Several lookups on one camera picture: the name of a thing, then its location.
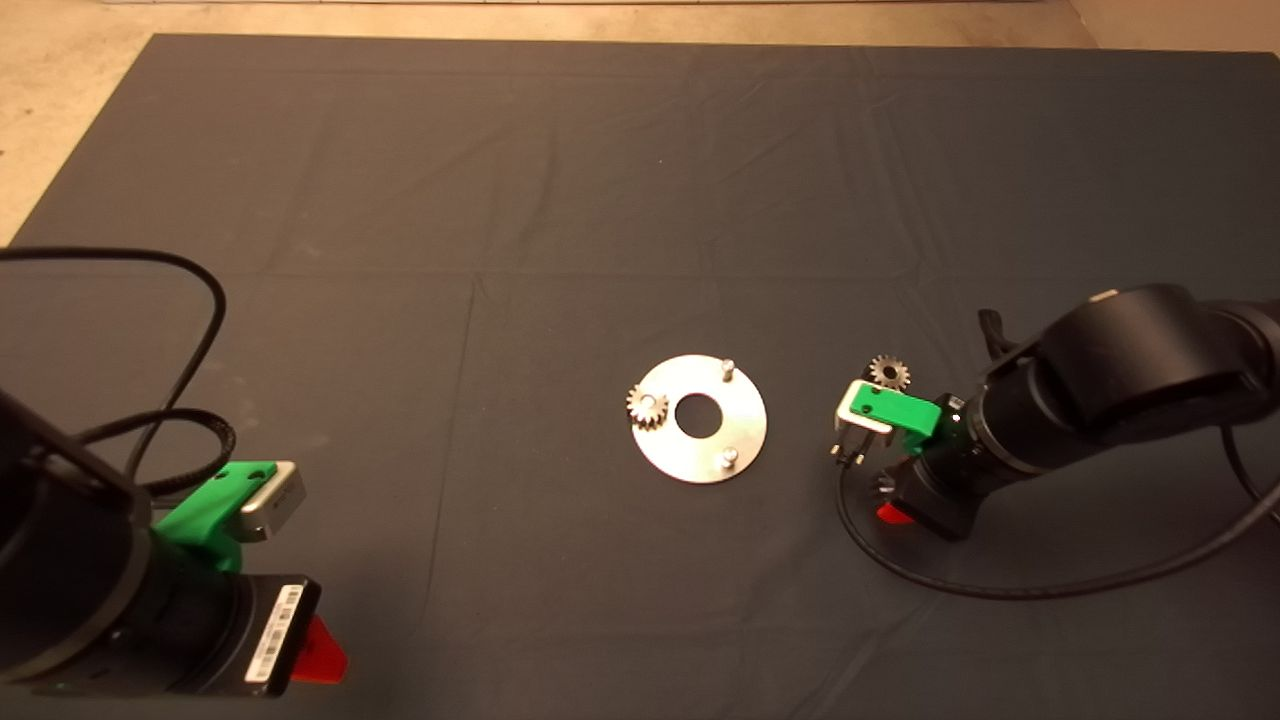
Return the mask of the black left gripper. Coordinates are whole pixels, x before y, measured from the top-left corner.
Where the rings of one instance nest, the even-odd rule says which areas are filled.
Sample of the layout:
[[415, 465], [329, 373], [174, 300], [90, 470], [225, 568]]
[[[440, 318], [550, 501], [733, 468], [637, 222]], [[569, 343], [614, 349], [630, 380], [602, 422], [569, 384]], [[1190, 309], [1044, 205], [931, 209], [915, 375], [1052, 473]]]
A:
[[340, 684], [349, 660], [314, 615], [323, 587], [306, 575], [237, 575], [227, 642], [212, 666], [212, 694], [276, 698], [291, 680]]

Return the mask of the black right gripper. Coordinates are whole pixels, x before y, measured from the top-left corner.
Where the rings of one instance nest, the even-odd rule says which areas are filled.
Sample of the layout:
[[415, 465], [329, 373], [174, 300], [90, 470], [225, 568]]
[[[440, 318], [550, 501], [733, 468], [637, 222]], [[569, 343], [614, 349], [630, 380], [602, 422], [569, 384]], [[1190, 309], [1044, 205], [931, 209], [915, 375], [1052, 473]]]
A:
[[890, 503], [877, 509], [879, 521], [892, 527], [914, 521], [946, 541], [966, 539], [987, 501], [963, 477], [946, 475], [923, 456], [891, 464], [890, 486]]

